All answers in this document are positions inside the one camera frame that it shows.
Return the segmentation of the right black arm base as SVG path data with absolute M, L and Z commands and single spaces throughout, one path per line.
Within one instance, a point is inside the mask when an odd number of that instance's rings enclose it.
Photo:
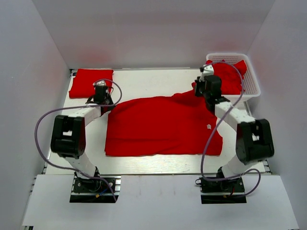
M 242 178 L 220 182 L 210 182 L 199 177 L 195 184 L 201 190 L 201 203 L 204 204 L 245 204 L 245 187 Z

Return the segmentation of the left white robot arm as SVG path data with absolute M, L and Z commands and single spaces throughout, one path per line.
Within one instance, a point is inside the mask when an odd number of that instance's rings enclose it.
M 97 191 L 101 187 L 101 179 L 97 167 L 85 153 L 85 128 L 115 108 L 110 91 L 111 87 L 105 85 L 94 86 L 94 95 L 87 100 L 85 108 L 70 115 L 58 115 L 54 120 L 51 151 L 64 158 L 79 177 L 86 178 L 84 184 L 90 191 Z

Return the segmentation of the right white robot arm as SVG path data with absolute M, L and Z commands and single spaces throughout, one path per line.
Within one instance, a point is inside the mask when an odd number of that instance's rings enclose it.
M 195 95 L 203 96 L 206 108 L 219 118 L 218 124 L 210 134 L 201 159 L 201 176 L 208 182 L 216 182 L 222 191 L 234 185 L 234 179 L 254 170 L 253 165 L 274 155 L 270 123 L 266 119 L 255 119 L 235 108 L 235 105 L 222 96 L 222 81 L 218 76 L 199 76 L 195 80 Z M 203 173 L 205 153 L 221 122 L 226 122 L 236 132 L 236 154 L 220 168 L 215 178 Z

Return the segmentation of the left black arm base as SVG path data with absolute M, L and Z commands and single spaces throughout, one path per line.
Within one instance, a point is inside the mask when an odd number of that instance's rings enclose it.
M 106 176 L 106 184 L 101 180 L 84 179 L 74 176 L 70 203 L 115 203 L 114 197 L 109 187 L 112 188 L 115 198 L 118 199 L 120 193 L 121 177 Z

